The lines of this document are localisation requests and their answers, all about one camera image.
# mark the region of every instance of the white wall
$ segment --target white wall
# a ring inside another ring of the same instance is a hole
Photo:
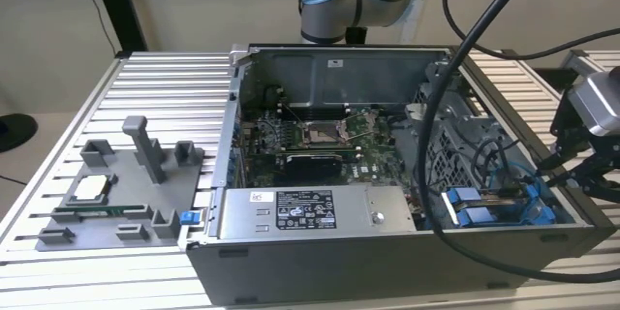
[[[225,51],[233,43],[298,41],[295,0],[133,1],[153,50]],[[489,1],[450,1],[463,28],[471,25]],[[482,42],[517,52],[543,49],[617,26],[617,3],[618,0],[513,0]],[[111,60],[90,0],[0,0],[0,11],[2,109],[26,113],[75,110]],[[367,42],[398,43],[398,37],[398,27],[374,28]],[[443,21],[439,0],[426,0],[413,39],[417,44],[458,42]],[[620,39],[583,47],[620,49]],[[558,60],[534,64],[555,65]]]
[[[0,100],[6,109],[75,110],[110,60],[90,0],[0,0]]]
[[[454,21],[466,32],[491,0],[449,0]],[[537,52],[599,30],[620,27],[620,0],[510,0],[479,43],[490,48]],[[415,44],[459,42],[445,22],[441,0],[426,0]],[[620,49],[620,36],[594,41],[583,49]],[[565,53],[530,61],[555,67]]]
[[[225,51],[234,43],[298,43],[297,0],[133,0],[150,49]],[[367,42],[397,43],[399,27]]]

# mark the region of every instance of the green circuit board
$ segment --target green circuit board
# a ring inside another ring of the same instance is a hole
[[[387,120],[375,110],[351,109],[335,121],[281,121],[266,113],[243,125],[249,187],[285,185],[289,155],[335,155],[341,173],[295,185],[399,186],[409,193],[410,179],[394,147]]]

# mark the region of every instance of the circuit board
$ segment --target circuit board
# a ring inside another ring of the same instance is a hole
[[[349,116],[325,121],[283,121],[266,111],[242,124],[242,133],[247,187],[370,184],[399,186],[409,193],[387,119],[377,109],[350,108]],[[326,162],[326,167],[315,176],[291,176],[290,162],[302,160],[302,166],[307,157],[311,163]]]

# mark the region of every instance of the power supply label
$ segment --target power supply label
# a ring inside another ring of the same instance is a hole
[[[277,192],[275,212],[274,226],[279,230],[335,228],[330,190]]]

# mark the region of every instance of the aluminum extrusion table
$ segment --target aluminum extrusion table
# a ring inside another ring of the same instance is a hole
[[[470,58],[545,144],[558,94],[521,62],[478,52]],[[127,115],[149,118],[146,130],[170,146],[193,140],[205,149],[194,207],[207,205],[210,176],[227,97],[227,54],[133,53],[111,63],[58,143],[0,223],[0,307],[17,309],[187,309],[210,302],[177,247],[37,252],[35,234],[49,221],[81,166],[79,146],[106,139],[130,147],[119,131]],[[620,205],[594,200],[620,225]],[[615,233],[581,258],[549,265],[553,272],[601,272],[620,266]],[[273,306],[269,309],[617,309],[620,282],[562,285],[529,281],[517,290],[425,295],[367,301]]]

